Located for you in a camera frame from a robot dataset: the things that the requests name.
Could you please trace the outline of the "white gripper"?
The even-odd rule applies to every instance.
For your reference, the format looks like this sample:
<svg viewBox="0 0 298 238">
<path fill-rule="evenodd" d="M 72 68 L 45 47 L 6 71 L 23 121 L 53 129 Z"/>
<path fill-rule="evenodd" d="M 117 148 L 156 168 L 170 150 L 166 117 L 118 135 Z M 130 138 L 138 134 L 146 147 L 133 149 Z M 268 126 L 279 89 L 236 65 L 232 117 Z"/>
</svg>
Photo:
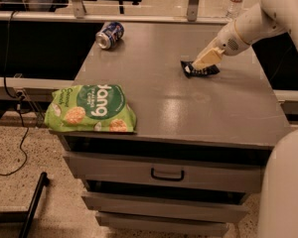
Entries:
<svg viewBox="0 0 298 238">
<path fill-rule="evenodd" d="M 204 49 L 193 61 L 194 69 L 202 70 L 219 63 L 223 55 L 236 56 L 250 47 L 237 27 L 237 20 L 226 24 L 213 39 L 212 48 Z"/>
</svg>

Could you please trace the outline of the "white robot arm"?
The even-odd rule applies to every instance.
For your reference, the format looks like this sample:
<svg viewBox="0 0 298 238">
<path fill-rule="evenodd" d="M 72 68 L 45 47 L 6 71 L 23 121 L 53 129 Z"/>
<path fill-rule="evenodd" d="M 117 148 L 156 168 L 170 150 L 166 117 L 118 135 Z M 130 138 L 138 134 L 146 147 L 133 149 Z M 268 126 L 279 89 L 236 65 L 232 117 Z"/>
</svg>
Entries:
<svg viewBox="0 0 298 238">
<path fill-rule="evenodd" d="M 298 0 L 260 0 L 224 26 L 198 54 L 203 69 L 235 56 L 264 38 L 287 33 L 298 52 Z M 298 238 L 298 129 L 283 137 L 264 172 L 257 238 Z"/>
</svg>

